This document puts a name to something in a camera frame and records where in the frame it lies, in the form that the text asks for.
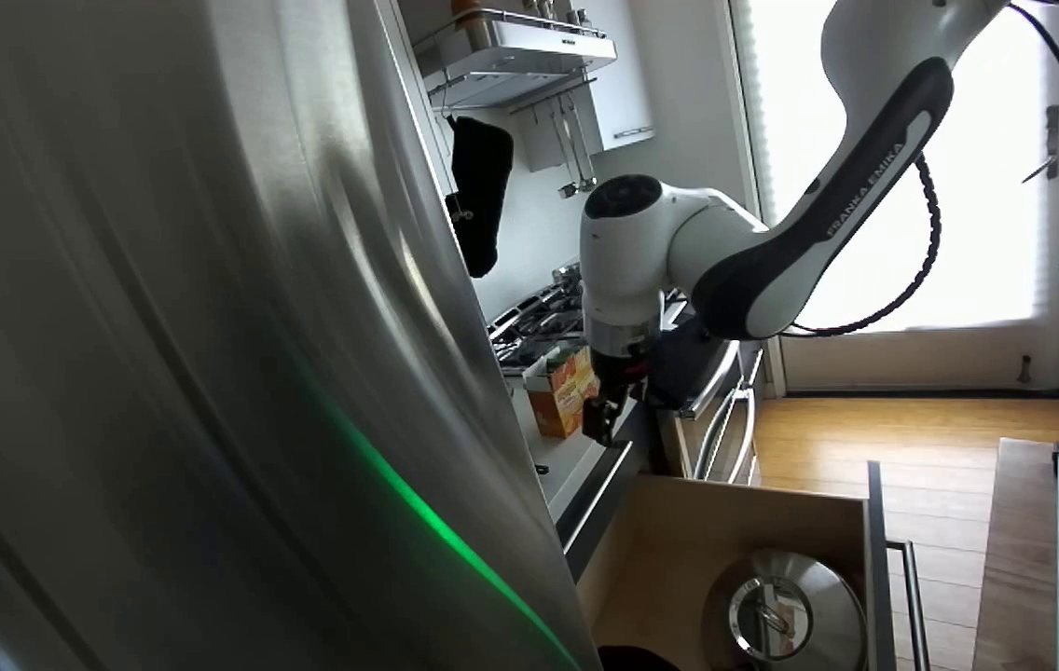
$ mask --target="oven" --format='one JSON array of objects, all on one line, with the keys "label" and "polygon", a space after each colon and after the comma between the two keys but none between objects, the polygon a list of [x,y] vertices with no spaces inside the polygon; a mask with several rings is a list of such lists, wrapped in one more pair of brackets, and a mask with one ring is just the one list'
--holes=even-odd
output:
[{"label": "oven", "polygon": [[754,385],[762,344],[712,340],[700,331],[701,324],[680,320],[663,337],[669,375],[650,381],[666,469],[687,479],[758,485]]}]

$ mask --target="range hood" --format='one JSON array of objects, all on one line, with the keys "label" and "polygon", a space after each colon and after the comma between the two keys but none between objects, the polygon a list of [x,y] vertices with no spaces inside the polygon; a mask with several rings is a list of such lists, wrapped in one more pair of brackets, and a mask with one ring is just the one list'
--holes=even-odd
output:
[{"label": "range hood", "polygon": [[520,106],[535,92],[616,59],[602,31],[500,10],[474,8],[414,46],[432,106]]}]

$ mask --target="orange carton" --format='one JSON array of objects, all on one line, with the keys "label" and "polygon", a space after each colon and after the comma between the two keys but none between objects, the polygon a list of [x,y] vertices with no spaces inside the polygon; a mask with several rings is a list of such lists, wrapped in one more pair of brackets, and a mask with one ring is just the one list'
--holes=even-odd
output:
[{"label": "orange carton", "polygon": [[600,389],[588,347],[551,349],[525,369],[525,392],[542,436],[567,438],[584,424],[584,400]]}]

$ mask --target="cabinet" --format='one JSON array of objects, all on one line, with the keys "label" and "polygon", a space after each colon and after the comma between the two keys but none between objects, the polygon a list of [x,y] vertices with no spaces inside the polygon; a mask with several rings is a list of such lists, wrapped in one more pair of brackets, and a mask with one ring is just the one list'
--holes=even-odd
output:
[{"label": "cabinet", "polygon": [[[588,153],[606,152],[654,135],[653,114],[628,0],[571,0],[556,3],[556,7],[563,16],[572,7],[587,10],[592,24],[616,43],[616,60],[592,73],[592,84],[518,111],[518,135],[525,147],[525,164],[534,171],[562,165],[564,157],[572,158],[571,147],[563,153],[563,144],[552,126],[552,113],[567,114],[573,127],[576,126],[573,119],[578,119],[577,130],[584,137]],[[573,86],[573,81],[559,89],[569,86]]]}]

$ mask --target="stainless steel pot lid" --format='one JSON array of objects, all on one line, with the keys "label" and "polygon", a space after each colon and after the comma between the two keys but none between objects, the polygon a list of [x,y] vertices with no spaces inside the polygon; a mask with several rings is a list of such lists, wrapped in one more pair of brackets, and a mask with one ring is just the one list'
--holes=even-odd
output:
[{"label": "stainless steel pot lid", "polygon": [[839,574],[801,554],[761,550],[731,565],[708,592],[704,652],[713,671],[857,671],[865,620]]}]

